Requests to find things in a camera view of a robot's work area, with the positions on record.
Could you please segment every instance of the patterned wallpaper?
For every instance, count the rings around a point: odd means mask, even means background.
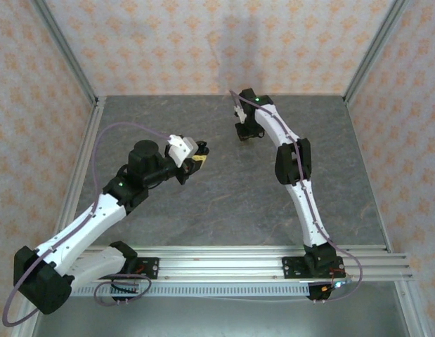
[[[393,0],[47,2],[98,95],[341,95]]]
[[[435,0],[414,0],[351,106],[396,251],[412,255],[435,335]]]
[[[0,337],[13,255],[53,234],[89,111],[31,2],[0,0]]]

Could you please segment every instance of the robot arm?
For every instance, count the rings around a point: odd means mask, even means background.
[[[206,145],[206,142],[196,143],[192,138],[172,135],[162,157],[153,141],[136,143],[129,153],[128,164],[103,188],[96,205],[91,205],[35,250],[24,246],[15,254],[16,285],[36,259],[52,251],[36,266],[19,291],[41,312],[50,314],[68,299],[73,289],[106,275],[132,273],[137,254],[123,242],[115,242],[101,252],[77,259],[104,231],[147,199],[149,190],[173,177],[184,185],[206,160],[209,153]]]
[[[275,174],[286,187],[297,210],[306,252],[304,261],[309,272],[317,277],[326,275],[331,268],[340,269],[341,259],[327,242],[329,235],[312,193],[309,141],[290,130],[267,95],[256,96],[252,89],[232,95],[235,115],[240,119],[235,125],[239,139],[261,138],[267,133],[277,147]]]

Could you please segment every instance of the cable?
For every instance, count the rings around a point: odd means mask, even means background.
[[[363,280],[363,266],[361,265],[361,262],[359,262],[359,259],[357,258],[357,257],[355,257],[354,255],[352,255],[352,254],[350,254],[348,251],[345,251],[344,249],[341,249],[341,248],[339,248],[323,231],[322,231],[322,229],[320,228],[320,226],[318,225],[318,221],[317,221],[317,218],[316,218],[316,215],[315,215],[315,213],[314,213],[314,210],[313,210],[313,206],[312,206],[312,203],[311,203],[311,199],[310,199],[310,197],[309,197],[309,192],[308,192],[308,190],[306,189],[306,186],[304,185],[304,183],[303,183],[303,180],[304,180],[304,174],[303,174],[303,168],[301,167],[301,159],[300,159],[300,156],[299,156],[299,146],[298,146],[298,144],[297,144],[297,142],[296,142],[296,140],[289,134],[289,131],[287,130],[287,126],[286,125],[284,125],[284,123],[282,123],[282,121],[274,114],[274,113],[272,113],[271,111],[269,111],[269,110],[267,110],[265,107],[262,107],[262,106],[260,106],[260,105],[258,105],[258,104],[256,104],[256,103],[253,103],[252,101],[250,101],[250,100],[247,100],[247,99],[245,99],[245,98],[243,98],[242,96],[240,96],[240,95],[238,95],[236,92],[234,92],[234,91],[232,91],[232,90],[230,90],[230,94],[232,95],[232,97],[233,97],[233,101],[235,102],[235,104],[236,105],[238,105],[239,107],[241,107],[242,108],[242,105],[240,104],[240,101],[243,101],[243,102],[246,102],[247,104],[250,104],[251,106],[253,106],[253,107],[255,107],[255,108],[257,108],[257,109],[260,109],[260,110],[262,110],[262,111],[264,111],[264,112],[266,112],[269,116],[271,116],[272,118],[274,118],[276,121],[277,121],[277,123],[281,126],[281,128],[283,129],[283,131],[285,132],[285,135],[292,141],[292,143],[293,143],[293,145],[294,145],[294,148],[295,148],[295,153],[297,154],[297,163],[298,163],[298,167],[299,167],[299,175],[300,175],[300,180],[299,180],[299,182],[300,182],[300,185],[301,185],[301,188],[302,188],[302,190],[305,192],[304,194],[305,194],[305,197],[306,197],[306,201],[307,201],[307,203],[308,203],[308,205],[309,205],[309,210],[311,211],[311,216],[312,216],[312,218],[313,218],[313,224],[316,226],[316,228],[317,228],[317,231],[319,232],[319,234],[323,237],[323,239],[325,239],[325,241],[332,247],[332,248],[334,248],[336,251],[338,251],[338,252],[340,252],[340,253],[343,253],[344,255],[347,255],[348,257],[350,257],[350,258],[352,258],[352,259],[354,259],[355,260],[355,262],[356,262],[356,264],[358,265],[358,267],[359,267],[359,280],[358,280],[358,283],[356,284],[356,286],[353,288],[353,290],[352,291],[350,291],[349,293],[346,293],[345,295],[343,295],[343,296],[340,296],[340,297],[338,297],[338,298],[333,298],[333,299],[331,299],[331,300],[325,300],[325,302],[332,302],[332,301],[335,301],[335,300],[341,300],[341,299],[343,299],[343,298],[346,298],[346,297],[348,297],[348,296],[350,296],[350,295],[352,295],[356,290],[358,290],[358,288],[359,288],[359,286],[361,285],[361,282],[362,282],[362,280]]]
[[[6,299],[5,302],[5,307],[4,307],[4,311],[3,314],[1,316],[1,321],[3,323],[4,326],[7,326],[9,328],[13,327],[13,326],[17,326],[19,324],[22,324],[23,322],[25,322],[26,320],[28,320],[31,316],[33,316],[34,314],[36,314],[39,310],[38,309],[34,309],[33,311],[31,311],[31,313],[29,313],[27,316],[15,321],[15,322],[10,322],[8,320],[8,315],[9,315],[9,310],[11,307],[11,303],[13,302],[13,299],[16,295],[16,293],[18,292],[19,288],[22,286],[23,282],[28,278],[28,276],[32,273],[32,271],[36,268],[36,266],[43,260],[45,259],[48,255],[50,255],[51,253],[53,253],[61,244],[63,244],[64,242],[66,242],[68,239],[70,239],[71,237],[73,237],[75,234],[78,233],[78,231],[80,231],[87,223],[88,221],[92,218],[93,214],[96,212],[97,206],[98,206],[98,201],[100,199],[100,185],[98,184],[98,177],[97,177],[97,171],[96,171],[96,155],[97,155],[97,149],[98,149],[98,144],[101,140],[101,138],[103,137],[103,135],[108,132],[111,128],[115,128],[117,126],[135,126],[136,128],[140,128],[144,131],[147,131],[157,137],[163,138],[165,140],[169,139],[168,135],[165,135],[163,133],[159,133],[155,130],[152,130],[142,124],[137,124],[137,123],[133,123],[133,122],[129,122],[129,121],[121,121],[118,123],[114,123],[111,124],[107,127],[105,127],[100,134],[97,137],[97,140],[93,146],[93,150],[92,150],[92,155],[91,155],[91,165],[92,165],[92,176],[93,176],[93,183],[94,183],[94,187],[96,190],[96,198],[94,199],[93,203],[92,203],[92,209],[91,212],[89,212],[89,214],[85,217],[85,219],[78,225],[76,226],[75,229],[73,229],[73,231],[69,232],[65,237],[63,237],[62,239],[60,239],[60,241],[56,242],[50,249],[48,249],[47,251],[45,251],[44,253],[42,253],[40,255],[40,257],[38,257],[38,259],[36,259],[29,267],[28,269],[24,272],[24,274],[22,275],[22,277],[17,281],[17,283],[15,284],[13,290],[10,292],[8,298]]]
[[[132,277],[132,278],[137,278],[137,279],[146,279],[148,281],[148,287],[142,293],[140,293],[137,296],[134,296],[133,298],[125,299],[126,304],[128,304],[130,302],[134,302],[135,300],[138,300],[139,298],[144,296],[152,287],[152,280],[150,278],[146,277],[145,275],[140,275],[140,274],[111,274],[108,276],[109,277]],[[94,298],[94,300],[96,300],[97,304],[102,305],[103,307],[113,307],[115,305],[119,305],[121,302],[119,300],[117,302],[115,301],[115,302],[108,302],[108,303],[103,302],[102,300],[99,300],[99,297],[97,296],[98,289],[101,286],[104,286],[105,284],[111,284],[111,285],[118,284],[120,286],[127,286],[128,282],[104,281],[104,282],[100,283],[93,292],[93,298]]]

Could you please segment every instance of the mounting plate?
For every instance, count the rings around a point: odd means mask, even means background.
[[[314,273],[311,273],[306,265],[304,256],[285,256],[281,259],[281,262],[283,263],[285,279],[332,279],[332,270],[335,270],[335,279],[346,277],[344,261],[339,256],[337,256],[334,263],[328,265],[325,269],[316,270]]]
[[[136,266],[133,274],[140,274],[148,277],[149,279],[157,279],[158,272],[160,271],[160,259],[159,258],[140,258],[136,260]],[[112,279],[128,279],[126,277],[113,277]]]

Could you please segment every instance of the aluminum corner post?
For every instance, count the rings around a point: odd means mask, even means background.
[[[351,80],[345,94],[344,102],[348,106],[350,105],[358,92],[359,88],[364,83],[368,76],[369,71],[372,69],[375,60],[382,52],[384,45],[388,38],[391,36],[396,23],[400,20],[403,11],[410,0],[395,0],[386,17],[384,18],[381,26],[378,29],[375,37],[372,40],[363,60],[361,61],[358,69],[356,70],[353,79]]]
[[[87,97],[91,104],[96,102],[96,94],[94,93],[89,80],[83,72],[83,69],[78,63],[77,58],[75,57],[72,49],[70,48],[66,38],[64,37],[63,32],[56,23],[55,17],[50,11],[45,0],[32,0],[34,9],[41,16],[42,21],[47,27],[47,30],[50,32],[52,39],[55,41],[58,46],[59,51],[63,54],[63,57],[67,64],[69,65],[70,70],[74,74],[77,79],[79,85],[81,86],[84,95]]]

